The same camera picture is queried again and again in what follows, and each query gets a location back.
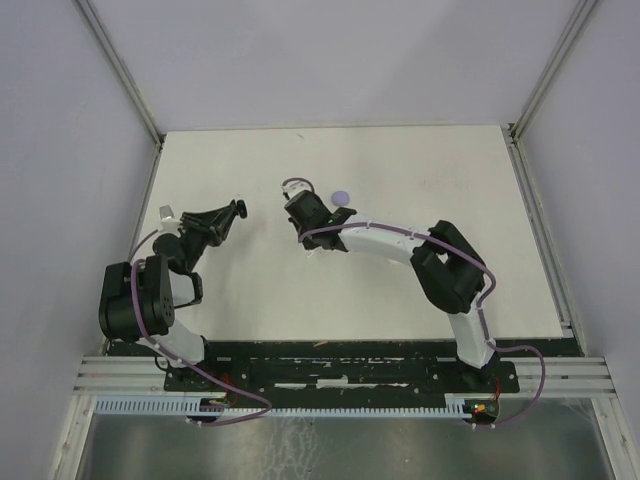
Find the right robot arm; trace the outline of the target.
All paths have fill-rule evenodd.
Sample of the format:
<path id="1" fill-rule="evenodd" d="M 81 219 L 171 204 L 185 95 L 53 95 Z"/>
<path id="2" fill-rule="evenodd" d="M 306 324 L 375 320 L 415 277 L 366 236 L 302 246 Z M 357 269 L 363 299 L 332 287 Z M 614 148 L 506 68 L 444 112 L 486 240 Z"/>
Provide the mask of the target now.
<path id="1" fill-rule="evenodd" d="M 283 196 L 305 249 L 371 254 L 410 267 L 427 300 L 449 319 L 462 362 L 460 382 L 481 391 L 494 381 L 496 350 L 483 304 L 496 278 L 454 224 L 440 220 L 427 230 L 415 230 L 376 222 L 346 207 L 330 211 L 300 183 L 285 187 Z"/>

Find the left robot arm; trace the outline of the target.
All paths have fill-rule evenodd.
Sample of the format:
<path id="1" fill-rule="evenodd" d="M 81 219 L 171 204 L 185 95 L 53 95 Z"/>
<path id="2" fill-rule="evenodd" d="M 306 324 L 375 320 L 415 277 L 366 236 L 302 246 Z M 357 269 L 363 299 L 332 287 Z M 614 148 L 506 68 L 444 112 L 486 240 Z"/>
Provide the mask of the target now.
<path id="1" fill-rule="evenodd" d="M 226 241 L 236 219 L 246 217 L 242 200 L 179 217 L 162 206 L 157 228 L 139 241 L 130 258 L 106 267 L 98 310 L 103 335 L 148 347 L 173 368 L 187 367 L 187 379 L 198 389 L 215 387 L 221 366 L 206 356 L 206 340 L 182 324 L 177 311 L 202 302 L 199 260 Z"/>

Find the black round charging case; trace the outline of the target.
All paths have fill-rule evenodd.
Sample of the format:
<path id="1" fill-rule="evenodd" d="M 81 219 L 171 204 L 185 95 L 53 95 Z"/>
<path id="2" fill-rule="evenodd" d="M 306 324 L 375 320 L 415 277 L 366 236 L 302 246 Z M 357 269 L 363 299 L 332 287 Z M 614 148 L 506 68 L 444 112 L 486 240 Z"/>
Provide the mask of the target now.
<path id="1" fill-rule="evenodd" d="M 238 200 L 236 202 L 237 212 L 240 218 L 246 219 L 248 217 L 248 210 L 244 200 Z"/>

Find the purple earbud charging case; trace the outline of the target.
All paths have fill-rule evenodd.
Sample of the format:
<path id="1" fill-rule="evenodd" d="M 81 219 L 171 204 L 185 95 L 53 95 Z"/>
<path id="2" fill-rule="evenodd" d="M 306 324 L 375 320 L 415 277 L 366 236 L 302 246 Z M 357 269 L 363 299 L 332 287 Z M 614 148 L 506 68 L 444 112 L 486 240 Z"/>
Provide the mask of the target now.
<path id="1" fill-rule="evenodd" d="M 331 195 L 331 201 L 337 207 L 346 207 L 350 203 L 350 195 L 344 190 L 338 190 Z"/>

